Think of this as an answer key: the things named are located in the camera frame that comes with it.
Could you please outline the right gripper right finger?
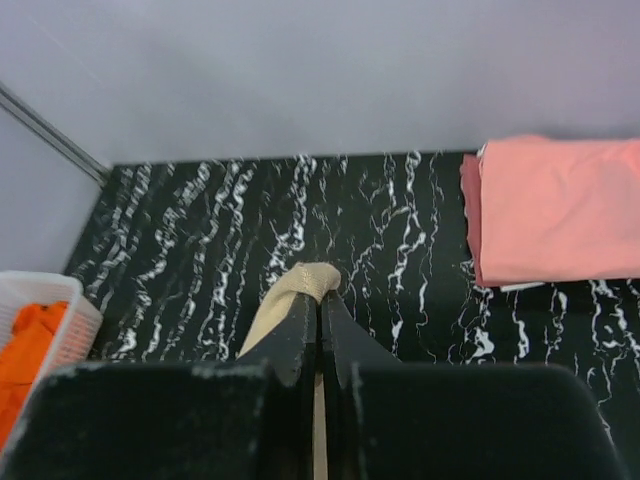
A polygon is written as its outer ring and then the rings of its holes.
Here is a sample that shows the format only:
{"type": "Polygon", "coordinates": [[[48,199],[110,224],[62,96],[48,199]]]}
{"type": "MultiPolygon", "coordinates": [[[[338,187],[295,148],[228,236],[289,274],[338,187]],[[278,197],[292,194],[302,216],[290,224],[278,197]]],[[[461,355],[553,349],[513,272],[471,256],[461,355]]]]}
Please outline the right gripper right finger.
{"type": "Polygon", "coordinates": [[[332,479],[624,479],[586,385],[544,364],[403,362],[321,304],[332,479]]]}

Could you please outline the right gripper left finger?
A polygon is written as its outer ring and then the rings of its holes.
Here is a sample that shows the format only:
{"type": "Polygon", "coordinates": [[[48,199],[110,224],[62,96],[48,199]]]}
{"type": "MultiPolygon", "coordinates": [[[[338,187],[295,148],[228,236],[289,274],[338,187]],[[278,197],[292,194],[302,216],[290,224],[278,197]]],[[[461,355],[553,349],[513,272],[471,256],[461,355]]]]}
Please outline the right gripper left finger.
{"type": "Polygon", "coordinates": [[[83,362],[34,390],[5,479],[309,479],[317,304],[228,362],[83,362]]]}

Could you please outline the white plastic laundry basket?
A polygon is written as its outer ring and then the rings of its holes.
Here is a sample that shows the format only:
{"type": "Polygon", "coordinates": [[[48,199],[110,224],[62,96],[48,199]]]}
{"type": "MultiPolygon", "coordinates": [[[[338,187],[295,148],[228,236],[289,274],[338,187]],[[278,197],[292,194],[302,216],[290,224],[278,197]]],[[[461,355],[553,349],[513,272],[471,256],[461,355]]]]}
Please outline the white plastic laundry basket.
{"type": "Polygon", "coordinates": [[[6,444],[36,384],[84,361],[103,316],[81,283],[54,273],[1,273],[1,443],[6,444]]]}

